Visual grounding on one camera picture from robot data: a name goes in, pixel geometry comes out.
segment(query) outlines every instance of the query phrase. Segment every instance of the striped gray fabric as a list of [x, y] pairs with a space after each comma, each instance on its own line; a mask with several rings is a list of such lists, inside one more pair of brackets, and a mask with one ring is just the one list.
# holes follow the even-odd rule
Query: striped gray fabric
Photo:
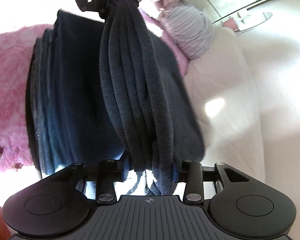
[[182, 0], [167, 13], [161, 13], [157, 19], [174, 38], [189, 59], [203, 55], [210, 47], [215, 27], [202, 11]]

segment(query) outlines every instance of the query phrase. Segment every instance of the gray ribbed fabric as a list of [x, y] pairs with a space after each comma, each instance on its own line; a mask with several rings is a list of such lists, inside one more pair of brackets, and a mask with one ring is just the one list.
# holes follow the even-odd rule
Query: gray ribbed fabric
[[100, 80], [112, 124], [146, 178], [145, 194], [175, 189], [173, 155], [201, 161], [202, 136], [172, 51], [146, 28], [133, 0], [109, 0]]
[[157, 20], [189, 59], [199, 58], [209, 49], [216, 31], [202, 11], [188, 2], [179, 1], [166, 14], [161, 13]]

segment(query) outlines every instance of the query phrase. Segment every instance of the metal bolt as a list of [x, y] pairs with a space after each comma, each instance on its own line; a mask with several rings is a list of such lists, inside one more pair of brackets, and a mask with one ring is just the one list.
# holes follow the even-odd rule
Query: metal bolt
[[113, 195], [109, 193], [100, 194], [98, 197], [98, 199], [103, 202], [111, 201], [113, 200], [113, 198], [114, 198]]
[[196, 202], [196, 201], [201, 200], [202, 197], [199, 194], [191, 193], [186, 196], [186, 199], [191, 202]]

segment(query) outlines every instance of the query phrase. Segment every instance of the crosshair symbol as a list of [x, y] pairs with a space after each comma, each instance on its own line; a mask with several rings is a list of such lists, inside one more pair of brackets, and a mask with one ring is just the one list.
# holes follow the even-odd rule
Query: crosshair symbol
[[147, 198], [146, 201], [147, 201], [148, 203], [152, 203], [152, 202], [154, 201], [154, 199], [153, 199], [153, 198]]

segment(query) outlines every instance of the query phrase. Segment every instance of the triangular cutout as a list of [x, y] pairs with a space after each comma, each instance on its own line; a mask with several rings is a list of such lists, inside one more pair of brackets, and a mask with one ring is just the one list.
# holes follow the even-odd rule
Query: triangular cutout
[[248, 182], [249, 181], [247, 178], [245, 178], [241, 174], [239, 174], [229, 168], [225, 168], [225, 173], [230, 182]]

